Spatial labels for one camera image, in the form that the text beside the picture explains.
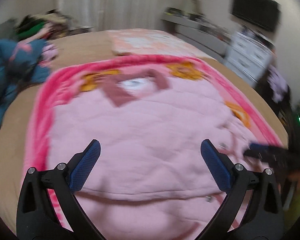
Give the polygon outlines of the right hand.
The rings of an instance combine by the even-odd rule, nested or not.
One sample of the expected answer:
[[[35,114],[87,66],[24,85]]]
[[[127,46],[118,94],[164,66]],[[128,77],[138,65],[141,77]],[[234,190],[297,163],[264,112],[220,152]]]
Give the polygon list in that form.
[[[296,183],[296,190],[300,191],[300,170],[295,170],[290,172],[289,174],[285,175],[283,178],[283,183],[278,185],[279,193],[282,191],[282,187],[286,180],[290,182],[295,182]]]

